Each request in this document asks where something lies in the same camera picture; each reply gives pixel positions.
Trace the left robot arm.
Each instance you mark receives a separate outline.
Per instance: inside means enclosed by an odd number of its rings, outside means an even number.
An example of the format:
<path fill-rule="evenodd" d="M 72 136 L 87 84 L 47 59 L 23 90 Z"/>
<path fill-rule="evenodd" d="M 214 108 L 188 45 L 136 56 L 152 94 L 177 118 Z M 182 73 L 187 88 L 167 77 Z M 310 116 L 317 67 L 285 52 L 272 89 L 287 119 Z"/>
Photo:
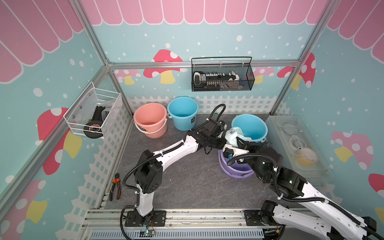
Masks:
<path fill-rule="evenodd" d="M 120 214 L 119 225 L 125 239 L 130 239 L 123 225 L 123 219 L 128 218 L 124 215 L 126 209 L 133 209 L 139 225 L 147 226 L 152 222 L 154 192 L 162 184 L 164 170 L 200 149 L 204 149 L 208 155 L 212 149 L 221 149 L 225 145 L 226 140 L 222 137 L 222 133 L 227 125 L 220 120 L 225 109 L 225 104 L 217 105 L 204 123 L 187 130 L 183 139 L 177 143 L 159 151 L 142 152 L 136 166 L 122 180 L 122 184 L 134 190 L 137 195 L 136 204 L 124 206 Z"/>

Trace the light green cloth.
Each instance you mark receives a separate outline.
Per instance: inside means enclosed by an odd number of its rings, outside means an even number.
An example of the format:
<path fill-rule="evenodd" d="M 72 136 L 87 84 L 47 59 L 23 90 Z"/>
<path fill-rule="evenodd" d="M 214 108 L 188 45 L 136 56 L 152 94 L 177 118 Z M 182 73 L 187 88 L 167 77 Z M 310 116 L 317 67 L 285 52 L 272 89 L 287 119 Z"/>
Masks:
<path fill-rule="evenodd" d="M 251 142 L 252 139 L 249 137 L 245 137 L 243 135 L 243 132 L 241 128 L 233 127 L 226 131 L 225 139 L 227 140 L 228 144 L 230 144 L 232 147 L 238 147 L 237 138 L 240 138 L 241 140 Z"/>

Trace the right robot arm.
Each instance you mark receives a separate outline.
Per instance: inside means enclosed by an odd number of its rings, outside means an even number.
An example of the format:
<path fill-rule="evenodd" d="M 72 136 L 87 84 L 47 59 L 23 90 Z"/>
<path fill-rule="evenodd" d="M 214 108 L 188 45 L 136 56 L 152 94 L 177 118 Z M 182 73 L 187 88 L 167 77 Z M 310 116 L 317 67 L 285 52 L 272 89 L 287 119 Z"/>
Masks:
<path fill-rule="evenodd" d="M 300 204 L 315 214 L 315 217 L 307 216 L 274 201 L 265 201 L 259 210 L 265 225 L 291 226 L 322 240 L 383 239 L 373 218 L 354 215 L 330 200 L 304 177 L 283 167 L 283 156 L 267 144 L 240 138 L 237 142 L 236 147 L 223 146 L 228 166 L 235 163 L 250 166 L 263 183 L 270 184 L 278 200 Z"/>

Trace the purple bucket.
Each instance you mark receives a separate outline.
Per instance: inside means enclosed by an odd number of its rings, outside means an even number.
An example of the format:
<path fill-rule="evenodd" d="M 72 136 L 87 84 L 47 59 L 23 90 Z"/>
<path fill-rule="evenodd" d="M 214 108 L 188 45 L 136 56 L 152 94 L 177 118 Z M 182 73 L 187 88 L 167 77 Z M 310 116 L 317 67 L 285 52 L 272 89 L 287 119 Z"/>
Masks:
<path fill-rule="evenodd" d="M 234 163 L 233 165 L 228 166 L 227 165 L 228 161 L 229 159 L 224 157 L 223 151 L 219 150 L 220 166 L 224 171 L 224 173 L 226 173 L 228 176 L 236 179 L 244 179 L 255 174 L 248 164 Z"/>

